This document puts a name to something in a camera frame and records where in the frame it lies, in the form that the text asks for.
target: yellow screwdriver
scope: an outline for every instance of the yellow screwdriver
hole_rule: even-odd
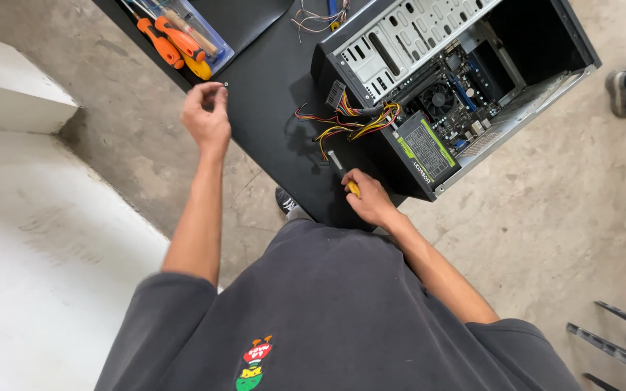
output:
[[[337,166],[337,170],[339,171],[339,175],[341,177],[344,177],[344,175],[347,175],[347,170],[342,168],[342,164],[339,163],[339,159],[337,158],[337,156],[335,156],[335,151],[329,150],[327,151],[327,155],[330,157],[330,159],[332,159],[335,162],[335,165]],[[357,197],[361,197],[361,192],[359,191],[359,185],[357,185],[356,182],[354,182],[354,180],[349,180],[349,183],[347,183],[347,186],[349,186],[349,191],[356,194]]]

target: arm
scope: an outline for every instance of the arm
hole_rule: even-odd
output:
[[[221,260],[221,175],[231,137],[227,101],[228,92],[221,83],[199,84],[188,93],[180,120],[195,138],[200,162],[161,267],[161,271],[204,278],[213,286]],[[203,104],[212,102],[213,112],[204,110]]]
[[[422,237],[410,219],[395,208],[380,182],[358,169],[347,173],[342,184],[347,185],[350,179],[359,185],[361,197],[347,194],[349,204],[364,221],[382,227],[390,234],[414,274],[434,297],[463,323],[499,320],[482,295]]]

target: shoe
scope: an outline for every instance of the shoe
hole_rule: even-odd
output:
[[[613,70],[605,79],[605,89],[610,94],[610,109],[619,118],[626,118],[626,71]]]
[[[274,198],[277,200],[279,209],[282,209],[284,214],[288,214],[291,212],[291,209],[299,206],[299,204],[297,204],[296,201],[294,201],[293,198],[291,198],[291,196],[279,186],[277,186],[274,191]]]

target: right hand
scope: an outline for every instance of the right hand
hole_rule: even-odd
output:
[[[212,103],[214,105],[212,112],[204,109],[204,106]],[[188,92],[180,122],[195,139],[201,156],[223,159],[226,154],[231,139],[227,105],[228,91],[221,83],[198,84]]]
[[[349,180],[354,180],[357,183],[361,197],[349,193],[349,186],[347,186]],[[349,193],[347,194],[347,202],[367,223],[387,230],[387,227],[401,216],[380,182],[362,173],[360,169],[354,168],[347,175],[344,175],[342,184],[345,185],[344,190]]]

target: cpu fan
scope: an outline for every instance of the cpu fan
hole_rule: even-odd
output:
[[[456,95],[448,83],[437,81],[424,90],[420,95],[420,101],[426,111],[436,119],[453,110],[456,106]]]

